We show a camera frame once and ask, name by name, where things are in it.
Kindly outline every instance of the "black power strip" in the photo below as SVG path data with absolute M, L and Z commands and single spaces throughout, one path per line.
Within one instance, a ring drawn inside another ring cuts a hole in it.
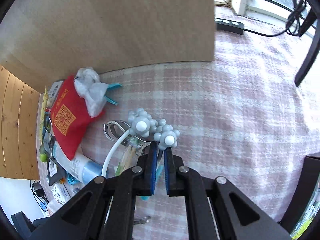
M 243 31 L 244 31 L 243 23 L 232 21 L 232 20 L 220 19 L 220 18 L 215 18 L 214 20 L 217 25 L 217 30 L 222 30 L 222 31 L 243 35 Z

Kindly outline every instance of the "checkered fabric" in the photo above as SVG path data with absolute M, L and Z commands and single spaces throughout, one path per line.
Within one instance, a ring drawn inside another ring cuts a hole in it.
M 276 33 L 280 28 L 217 13 L 246 28 Z M 112 142 L 103 123 L 127 118 L 138 106 L 179 129 L 173 154 L 201 175 L 227 177 L 275 220 L 280 220 L 295 191 L 303 158 L 320 151 L 319 62 L 299 88 L 294 77 L 310 46 L 307 37 L 287 34 L 267 38 L 252 33 L 216 32 L 214 62 L 139 66 L 101 75 L 119 82 L 106 114 L 92 123 L 83 152 L 103 163 Z M 117 165 L 124 147 L 120 146 Z M 136 225 L 134 239 L 188 239 L 184 198 L 166 196 L 164 176 L 148 201 L 137 198 L 137 215 L 150 223 Z

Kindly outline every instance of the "white plastic bag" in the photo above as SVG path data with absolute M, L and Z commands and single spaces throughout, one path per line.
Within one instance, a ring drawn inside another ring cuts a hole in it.
M 74 79 L 74 84 L 78 95 L 85 99 L 87 110 L 91 117 L 97 117 L 106 102 L 117 105 L 115 101 L 106 97 L 105 94 L 108 89 L 118 88 L 121 85 L 101 83 L 98 73 L 91 67 L 80 68 Z

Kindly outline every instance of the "red pouch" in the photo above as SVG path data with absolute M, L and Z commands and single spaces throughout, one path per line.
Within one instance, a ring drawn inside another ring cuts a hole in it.
M 100 115 L 95 118 L 89 116 L 85 100 L 78 95 L 73 76 L 69 76 L 51 108 L 54 136 L 69 160 L 75 156 L 88 124 Z

